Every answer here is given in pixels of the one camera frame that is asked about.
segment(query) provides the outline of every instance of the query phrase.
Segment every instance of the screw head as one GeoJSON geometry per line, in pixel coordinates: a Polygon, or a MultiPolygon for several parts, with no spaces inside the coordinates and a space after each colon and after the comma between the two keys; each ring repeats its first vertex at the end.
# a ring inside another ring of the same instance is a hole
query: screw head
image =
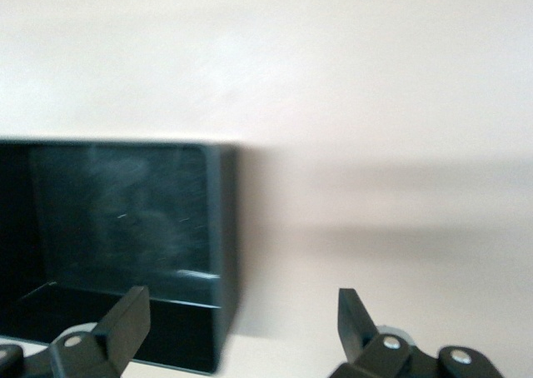
{"type": "Polygon", "coordinates": [[[451,358],[461,364],[470,364],[472,358],[465,351],[454,349],[451,351],[451,358]]]}
{"type": "Polygon", "coordinates": [[[65,347],[73,347],[75,345],[78,345],[82,342],[82,338],[78,335],[76,336],[71,336],[70,338],[66,339],[65,340],[65,347]]]}
{"type": "Polygon", "coordinates": [[[386,336],[385,338],[383,338],[383,345],[395,351],[397,349],[400,349],[401,343],[394,336],[386,336]]]}

